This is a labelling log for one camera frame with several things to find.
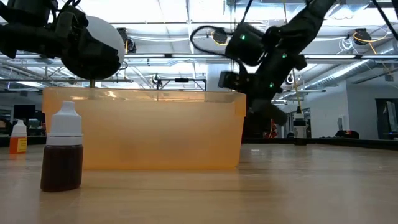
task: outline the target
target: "ceiling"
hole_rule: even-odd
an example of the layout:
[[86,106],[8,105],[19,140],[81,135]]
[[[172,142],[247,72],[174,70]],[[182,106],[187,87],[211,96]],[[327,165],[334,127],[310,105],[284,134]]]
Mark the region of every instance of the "ceiling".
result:
[[[188,41],[192,30],[203,24],[234,29],[236,21],[240,21],[246,0],[235,0],[235,7],[230,7],[227,2],[230,0],[82,0],[78,6],[87,15],[100,17],[115,27],[127,28],[130,38],[134,39],[137,45],[138,54],[200,54],[198,50],[193,50]],[[59,0],[59,7],[62,7],[65,0]],[[304,7],[304,0],[287,0],[287,19],[291,19]],[[385,22],[378,13],[377,9],[371,7],[369,1],[346,0],[347,5],[335,6],[326,16],[318,37],[302,53],[303,54],[324,54],[324,55],[345,55],[345,54],[370,54],[369,45],[351,46],[346,40],[342,43],[347,34],[353,34],[356,28],[366,28],[373,39],[384,39],[375,42],[376,49],[391,40],[391,34],[385,26]],[[246,21],[252,23],[258,29],[265,31],[270,26],[282,26],[285,14],[282,0],[261,1],[255,0],[250,9]],[[395,24],[397,17],[393,8],[385,7],[384,12],[389,20]],[[198,33],[195,42],[203,48],[217,52],[223,52],[225,46],[216,44],[211,36],[208,38],[206,33],[211,30],[204,30]],[[53,78],[67,79],[75,77],[57,60],[55,64],[46,68],[48,62],[44,60],[2,60],[8,62],[13,67],[3,64],[3,67],[12,68],[19,72],[16,75],[26,78]],[[171,59],[127,59],[131,66],[113,79],[128,79],[134,84],[127,82],[105,83],[101,85],[108,88],[150,88],[152,77],[155,74],[162,78],[207,78],[218,76],[219,74],[210,73],[208,70],[211,64],[229,64],[228,61],[220,62],[215,59],[196,60],[186,58],[184,60]],[[300,83],[310,82],[317,76],[338,66],[341,62],[311,63],[302,71],[296,71]],[[27,74],[18,68],[30,70]],[[384,82],[377,82],[377,79],[370,80],[368,83],[382,85]],[[51,82],[44,85],[70,85],[67,82]],[[197,89],[200,87],[195,83],[170,83],[165,89]]]

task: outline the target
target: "dropper bottle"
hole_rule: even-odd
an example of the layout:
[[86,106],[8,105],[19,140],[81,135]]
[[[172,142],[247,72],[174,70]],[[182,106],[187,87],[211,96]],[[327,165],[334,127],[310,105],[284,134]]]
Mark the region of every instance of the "dropper bottle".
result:
[[51,132],[43,154],[42,180],[44,192],[61,192],[79,188],[83,165],[81,116],[75,103],[64,101],[52,116]]

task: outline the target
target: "wooden table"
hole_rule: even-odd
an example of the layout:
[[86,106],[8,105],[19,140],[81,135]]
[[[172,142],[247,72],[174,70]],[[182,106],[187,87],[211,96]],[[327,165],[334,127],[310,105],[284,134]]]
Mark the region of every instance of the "wooden table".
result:
[[0,223],[398,223],[398,152],[245,145],[229,171],[84,172],[39,189],[42,148],[0,150]]

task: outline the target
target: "white sphere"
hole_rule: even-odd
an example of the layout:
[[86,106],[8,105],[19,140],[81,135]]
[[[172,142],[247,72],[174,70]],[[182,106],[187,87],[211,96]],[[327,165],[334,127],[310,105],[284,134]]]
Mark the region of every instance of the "white sphere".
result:
[[119,62],[122,65],[126,49],[124,48],[124,42],[118,30],[105,20],[95,16],[87,16],[87,20],[88,32],[95,39],[118,50]]

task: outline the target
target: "brown liquid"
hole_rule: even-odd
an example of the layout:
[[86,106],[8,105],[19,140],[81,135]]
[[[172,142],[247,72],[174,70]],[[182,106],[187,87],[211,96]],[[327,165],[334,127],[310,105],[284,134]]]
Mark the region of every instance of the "brown liquid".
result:
[[83,146],[46,146],[40,188],[44,192],[79,188],[82,164]]

